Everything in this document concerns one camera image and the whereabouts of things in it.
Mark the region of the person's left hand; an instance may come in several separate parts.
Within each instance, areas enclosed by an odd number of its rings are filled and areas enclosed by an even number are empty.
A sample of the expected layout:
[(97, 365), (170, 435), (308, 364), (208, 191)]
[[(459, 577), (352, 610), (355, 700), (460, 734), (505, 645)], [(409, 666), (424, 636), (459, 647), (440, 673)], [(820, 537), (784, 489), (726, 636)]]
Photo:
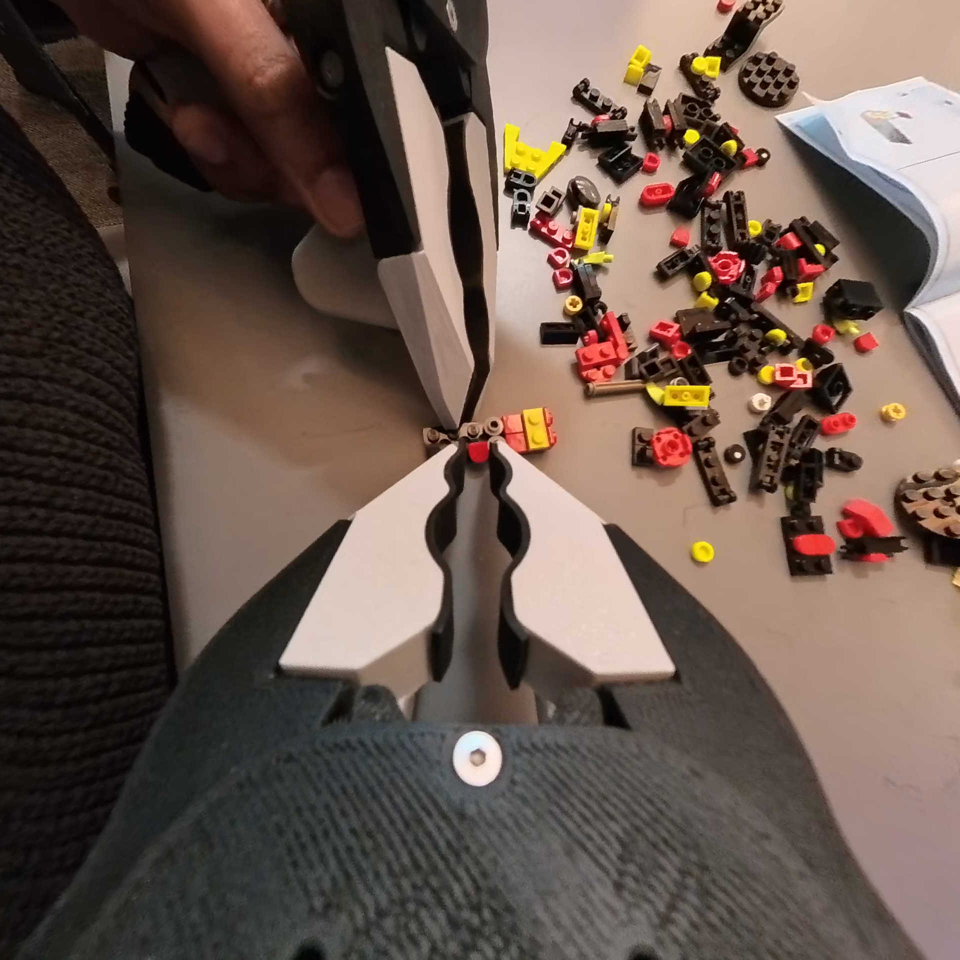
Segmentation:
[(295, 47), (258, 1), (58, 1), (78, 29), (121, 57), (192, 55), (219, 102), (180, 101), (169, 125), (223, 197), (276, 203), (352, 238), (362, 205), (327, 108)]

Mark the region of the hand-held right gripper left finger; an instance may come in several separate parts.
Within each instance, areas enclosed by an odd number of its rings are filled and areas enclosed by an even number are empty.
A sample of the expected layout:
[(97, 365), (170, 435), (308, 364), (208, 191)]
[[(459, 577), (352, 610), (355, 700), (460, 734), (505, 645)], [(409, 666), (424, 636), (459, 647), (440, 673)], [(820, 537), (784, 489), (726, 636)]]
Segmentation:
[(350, 518), (279, 659), (282, 673), (380, 686), (402, 713), (446, 674), (453, 646), (450, 567), (466, 449), (450, 444)]

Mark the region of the round black lego plate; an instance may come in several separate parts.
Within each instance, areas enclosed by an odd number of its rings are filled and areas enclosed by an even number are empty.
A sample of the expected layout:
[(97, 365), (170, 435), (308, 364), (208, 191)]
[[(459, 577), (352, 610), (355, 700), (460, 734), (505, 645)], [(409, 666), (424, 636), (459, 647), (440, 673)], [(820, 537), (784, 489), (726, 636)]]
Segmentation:
[(750, 100), (766, 109), (788, 105), (799, 90), (797, 66), (777, 52), (750, 54), (738, 72), (738, 88)]
[(904, 478), (894, 507), (917, 534), (927, 563), (959, 567), (959, 470), (942, 466)]

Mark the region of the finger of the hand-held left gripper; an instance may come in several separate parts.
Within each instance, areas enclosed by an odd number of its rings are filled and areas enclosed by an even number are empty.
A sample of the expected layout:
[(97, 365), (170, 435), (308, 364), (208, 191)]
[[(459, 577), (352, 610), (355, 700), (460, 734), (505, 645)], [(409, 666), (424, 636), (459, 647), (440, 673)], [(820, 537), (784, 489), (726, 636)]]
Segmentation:
[(462, 282), (462, 309), (471, 378), (460, 421), (474, 418), (495, 360), (498, 283), (496, 162), (488, 133), (474, 113), (448, 123), (449, 225)]
[(452, 165), (448, 135), (414, 63), (392, 49), (387, 63), (419, 239), (410, 253), (380, 259), (379, 281), (393, 318), (440, 423), (459, 426), (474, 375), (464, 304), (465, 282), (454, 256), (451, 203), (466, 185)]

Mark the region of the yellow lego wedge plate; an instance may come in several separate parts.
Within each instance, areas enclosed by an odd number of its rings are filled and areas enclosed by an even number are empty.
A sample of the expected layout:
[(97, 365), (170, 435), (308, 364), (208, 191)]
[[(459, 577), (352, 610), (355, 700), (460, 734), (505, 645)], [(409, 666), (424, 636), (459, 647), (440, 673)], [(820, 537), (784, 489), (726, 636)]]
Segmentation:
[(553, 141), (547, 148), (531, 147), (521, 140), (520, 128), (506, 124), (503, 133), (503, 172), (514, 171), (532, 175), (537, 181), (543, 179), (565, 156), (568, 146)]

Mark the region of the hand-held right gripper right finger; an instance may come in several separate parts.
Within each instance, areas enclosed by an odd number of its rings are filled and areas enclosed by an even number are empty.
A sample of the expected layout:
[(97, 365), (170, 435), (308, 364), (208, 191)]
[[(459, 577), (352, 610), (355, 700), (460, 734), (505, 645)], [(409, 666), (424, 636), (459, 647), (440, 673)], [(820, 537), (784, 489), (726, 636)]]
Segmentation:
[(614, 528), (502, 440), (490, 443), (488, 472), (510, 555), (497, 636), (509, 688), (557, 703), (568, 690), (672, 678)]

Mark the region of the pile of loose lego pieces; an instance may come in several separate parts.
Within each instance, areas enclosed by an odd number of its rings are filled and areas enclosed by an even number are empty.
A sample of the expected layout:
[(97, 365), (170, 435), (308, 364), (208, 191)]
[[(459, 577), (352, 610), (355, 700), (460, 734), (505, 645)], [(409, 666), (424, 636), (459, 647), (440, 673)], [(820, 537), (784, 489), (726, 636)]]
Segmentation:
[(726, 465), (749, 464), (749, 493), (783, 494), (786, 513), (778, 523), (789, 574), (820, 577), (834, 572), (835, 556), (881, 565), (907, 544), (887, 511), (867, 500), (841, 507), (839, 541), (814, 511), (828, 471), (854, 474), (863, 465), (853, 451), (818, 443), (847, 437), (858, 425), (848, 409), (853, 383), (832, 345), (848, 339), (859, 355), (879, 346), (865, 329), (882, 311), (876, 287), (836, 279), (822, 295), (822, 320), (800, 333), (767, 304), (814, 301), (817, 282), (838, 262), (838, 238), (805, 216), (785, 224), (756, 220), (743, 190), (721, 191), (732, 175), (767, 166), (771, 152), (750, 145), (723, 118), (718, 80), (762, 52), (758, 39), (784, 6), (718, 2), (728, 16), (725, 30), (678, 60), (689, 89), (663, 102), (655, 97), (662, 68), (647, 46), (637, 46), (623, 78), (643, 100), (635, 118), (589, 78), (572, 88), (572, 102), (589, 117), (568, 122), (558, 140), (566, 154), (583, 147), (615, 186), (657, 173), (669, 156), (685, 172), (674, 183), (644, 185), (638, 206), (678, 219), (653, 276), (688, 282), (691, 307), (647, 330), (608, 308), (598, 274), (614, 260), (609, 245), (622, 202), (601, 195), (590, 178), (574, 176), (538, 196), (546, 176), (513, 171), (505, 174), (505, 192), (510, 226), (548, 245), (551, 281), (566, 294), (564, 319), (543, 322), (539, 342), (573, 349), (573, 370), (588, 398), (640, 395), (667, 421), (632, 430), (631, 464), (662, 471), (694, 464), (717, 508), (738, 500)]

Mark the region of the black red yellow lego assembly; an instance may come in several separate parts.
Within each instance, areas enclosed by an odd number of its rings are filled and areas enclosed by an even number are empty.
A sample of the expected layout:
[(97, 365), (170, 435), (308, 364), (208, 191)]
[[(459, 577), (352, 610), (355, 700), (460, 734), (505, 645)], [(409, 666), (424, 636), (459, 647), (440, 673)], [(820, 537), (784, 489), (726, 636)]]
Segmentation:
[(424, 447), (430, 452), (458, 442), (486, 443), (496, 439), (521, 455), (550, 450), (557, 443), (554, 416), (549, 409), (540, 406), (516, 414), (468, 421), (453, 430), (436, 427), (422, 430)]

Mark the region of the lego instruction booklet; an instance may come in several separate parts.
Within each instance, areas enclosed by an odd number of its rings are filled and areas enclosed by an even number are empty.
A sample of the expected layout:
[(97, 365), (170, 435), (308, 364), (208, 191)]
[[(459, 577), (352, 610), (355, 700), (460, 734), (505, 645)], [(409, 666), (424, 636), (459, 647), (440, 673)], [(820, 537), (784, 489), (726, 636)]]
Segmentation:
[(922, 233), (923, 282), (903, 318), (959, 410), (959, 94), (909, 78), (777, 116), (808, 147), (870, 187)]

